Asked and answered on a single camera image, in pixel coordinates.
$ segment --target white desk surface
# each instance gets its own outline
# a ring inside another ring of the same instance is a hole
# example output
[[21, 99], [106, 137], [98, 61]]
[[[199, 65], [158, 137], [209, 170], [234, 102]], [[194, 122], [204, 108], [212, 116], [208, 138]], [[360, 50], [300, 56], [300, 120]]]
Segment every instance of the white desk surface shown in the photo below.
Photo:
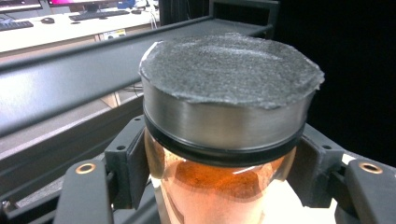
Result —
[[[159, 12], [154, 10], [151, 12], [154, 14], [156, 21], [159, 21]], [[0, 53], [87, 35], [97, 35], [128, 27], [151, 24], [152, 22], [151, 13], [143, 11], [140, 15], [130, 13], [127, 15], [108, 17], [106, 20], [92, 19], [73, 24], [69, 16], [77, 14], [78, 13], [67, 13], [46, 16], [55, 19], [55, 23], [53, 24], [42, 23], [40, 20], [45, 17], [31, 18], [28, 21], [30, 21], [34, 27], [0, 32]]]

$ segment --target keyboard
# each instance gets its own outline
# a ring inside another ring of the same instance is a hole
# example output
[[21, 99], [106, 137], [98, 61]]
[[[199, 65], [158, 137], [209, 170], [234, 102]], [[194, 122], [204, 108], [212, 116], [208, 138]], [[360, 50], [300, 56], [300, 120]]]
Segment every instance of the keyboard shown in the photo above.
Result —
[[88, 12], [77, 16], [69, 16], [69, 18], [72, 21], [85, 21], [85, 20], [99, 19], [99, 18], [106, 18], [112, 16], [127, 15], [127, 14], [129, 14], [129, 11], [126, 10], [93, 12], [93, 13]]
[[12, 21], [9, 23], [0, 23], [0, 31], [16, 30], [33, 27], [33, 24], [29, 21]]

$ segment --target metal lid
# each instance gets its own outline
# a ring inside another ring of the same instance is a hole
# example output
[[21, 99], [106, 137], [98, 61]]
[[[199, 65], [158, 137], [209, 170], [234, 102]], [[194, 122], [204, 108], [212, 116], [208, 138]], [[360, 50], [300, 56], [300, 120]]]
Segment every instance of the metal lid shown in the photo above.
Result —
[[236, 34], [156, 43], [140, 75], [156, 129], [181, 144], [225, 150], [290, 139], [324, 80], [293, 47]]

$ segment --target desk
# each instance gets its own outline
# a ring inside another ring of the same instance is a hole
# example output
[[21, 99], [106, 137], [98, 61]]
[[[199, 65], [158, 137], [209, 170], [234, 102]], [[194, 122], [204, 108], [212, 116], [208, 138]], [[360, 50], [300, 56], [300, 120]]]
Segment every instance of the desk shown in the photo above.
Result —
[[[41, 23], [40, 20], [44, 17], [31, 18], [29, 21], [34, 27], [1, 32], [0, 63], [90, 44], [103, 39], [101, 34], [108, 31], [125, 29], [126, 34], [130, 35], [151, 29], [152, 16], [148, 11], [143, 11], [140, 15], [131, 13], [73, 24], [69, 16], [76, 14], [48, 16], [55, 19], [53, 24]], [[152, 14], [159, 21], [159, 12], [152, 11]]]

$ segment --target computer monitor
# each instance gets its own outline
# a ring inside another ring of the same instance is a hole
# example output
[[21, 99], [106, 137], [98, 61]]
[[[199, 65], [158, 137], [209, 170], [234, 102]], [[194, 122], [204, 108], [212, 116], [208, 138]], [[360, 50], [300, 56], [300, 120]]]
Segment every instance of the computer monitor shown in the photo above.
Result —
[[122, 2], [123, 0], [47, 0], [47, 1], [50, 7], [84, 6], [87, 12], [96, 12], [100, 8], [100, 5], [103, 3]]
[[41, 8], [39, 0], [0, 0], [0, 14]]

